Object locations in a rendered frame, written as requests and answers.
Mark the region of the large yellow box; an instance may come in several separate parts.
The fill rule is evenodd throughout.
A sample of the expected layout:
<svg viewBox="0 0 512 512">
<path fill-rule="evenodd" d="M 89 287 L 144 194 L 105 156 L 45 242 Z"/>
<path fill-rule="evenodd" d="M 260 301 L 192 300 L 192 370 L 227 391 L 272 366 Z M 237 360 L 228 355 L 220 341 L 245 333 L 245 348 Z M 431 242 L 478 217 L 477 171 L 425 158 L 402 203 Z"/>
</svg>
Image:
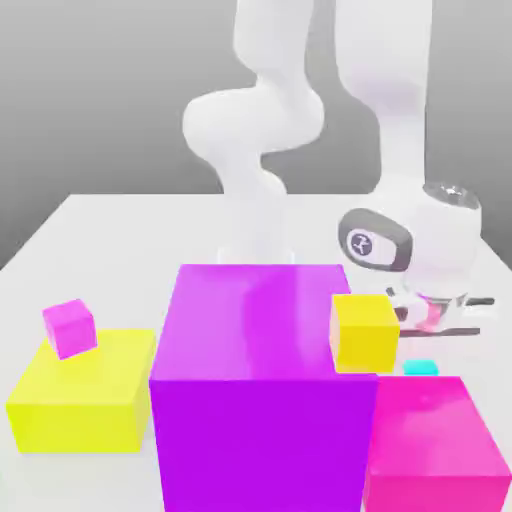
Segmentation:
<svg viewBox="0 0 512 512">
<path fill-rule="evenodd" d="M 63 360 L 43 340 L 6 401 L 18 451 L 139 452 L 155 351 L 151 329 L 101 329 L 96 348 Z"/>
</svg>

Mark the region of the small pink cube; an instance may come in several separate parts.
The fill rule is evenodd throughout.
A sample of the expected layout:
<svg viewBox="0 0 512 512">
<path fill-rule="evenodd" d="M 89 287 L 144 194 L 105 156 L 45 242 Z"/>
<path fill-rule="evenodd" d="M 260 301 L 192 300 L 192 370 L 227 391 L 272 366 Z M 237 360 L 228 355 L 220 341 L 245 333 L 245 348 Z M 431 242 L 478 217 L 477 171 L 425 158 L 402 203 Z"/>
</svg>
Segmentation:
<svg viewBox="0 0 512 512">
<path fill-rule="evenodd" d="M 60 360 L 97 347 L 94 318 L 81 299 L 50 306 L 42 316 L 49 343 Z"/>
</svg>

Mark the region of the large purple box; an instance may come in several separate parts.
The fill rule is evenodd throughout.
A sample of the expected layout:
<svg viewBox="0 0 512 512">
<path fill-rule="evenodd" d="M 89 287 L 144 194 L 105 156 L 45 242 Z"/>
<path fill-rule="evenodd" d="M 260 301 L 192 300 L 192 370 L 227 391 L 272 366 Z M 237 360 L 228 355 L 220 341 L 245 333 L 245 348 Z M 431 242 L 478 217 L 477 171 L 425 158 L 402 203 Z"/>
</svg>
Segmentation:
<svg viewBox="0 0 512 512">
<path fill-rule="evenodd" d="M 150 374 L 165 512 L 360 512 L 373 374 L 336 372 L 338 264 L 180 267 Z"/>
</svg>

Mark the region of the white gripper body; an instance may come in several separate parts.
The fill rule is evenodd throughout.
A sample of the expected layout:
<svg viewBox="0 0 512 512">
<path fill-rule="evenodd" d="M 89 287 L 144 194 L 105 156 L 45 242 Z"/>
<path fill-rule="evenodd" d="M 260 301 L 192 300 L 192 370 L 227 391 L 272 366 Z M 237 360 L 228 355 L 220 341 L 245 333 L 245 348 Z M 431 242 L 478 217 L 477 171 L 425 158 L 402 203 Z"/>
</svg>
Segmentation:
<svg viewBox="0 0 512 512">
<path fill-rule="evenodd" d="M 414 340 L 423 339 L 451 339 L 466 340 L 481 334 L 480 327 L 448 327 L 441 330 L 421 330 L 419 328 L 402 329 L 399 334 L 398 348 L 407 348 L 414 344 Z"/>
</svg>

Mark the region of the small cyan cube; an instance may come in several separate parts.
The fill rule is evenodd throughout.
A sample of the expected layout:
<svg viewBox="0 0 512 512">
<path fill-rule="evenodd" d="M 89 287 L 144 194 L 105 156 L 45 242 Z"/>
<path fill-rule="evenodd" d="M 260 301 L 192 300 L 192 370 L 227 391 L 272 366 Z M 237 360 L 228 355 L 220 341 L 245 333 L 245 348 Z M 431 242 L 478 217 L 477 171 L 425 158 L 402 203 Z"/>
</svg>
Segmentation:
<svg viewBox="0 0 512 512">
<path fill-rule="evenodd" d="M 431 359 L 408 359 L 403 365 L 405 376 L 438 376 L 439 368 Z"/>
</svg>

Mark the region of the large pink box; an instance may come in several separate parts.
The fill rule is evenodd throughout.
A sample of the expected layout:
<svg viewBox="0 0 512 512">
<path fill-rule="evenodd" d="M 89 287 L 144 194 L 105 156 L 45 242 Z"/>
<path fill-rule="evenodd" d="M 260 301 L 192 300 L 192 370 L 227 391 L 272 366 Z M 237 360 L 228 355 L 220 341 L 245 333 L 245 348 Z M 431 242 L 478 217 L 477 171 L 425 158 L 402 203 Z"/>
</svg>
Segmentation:
<svg viewBox="0 0 512 512">
<path fill-rule="evenodd" d="M 511 483 L 461 378 L 380 378 L 365 512 L 502 512 Z"/>
</svg>

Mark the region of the small yellow cube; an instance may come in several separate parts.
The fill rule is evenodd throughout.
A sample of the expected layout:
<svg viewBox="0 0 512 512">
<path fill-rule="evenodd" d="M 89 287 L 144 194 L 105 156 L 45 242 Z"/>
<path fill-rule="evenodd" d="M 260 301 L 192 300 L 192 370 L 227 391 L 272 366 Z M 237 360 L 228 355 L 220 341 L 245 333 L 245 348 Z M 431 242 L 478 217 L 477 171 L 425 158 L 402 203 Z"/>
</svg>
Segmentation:
<svg viewBox="0 0 512 512">
<path fill-rule="evenodd" d="M 338 373 L 392 373 L 399 335 L 399 321 L 386 295 L 332 296 L 329 343 Z"/>
</svg>

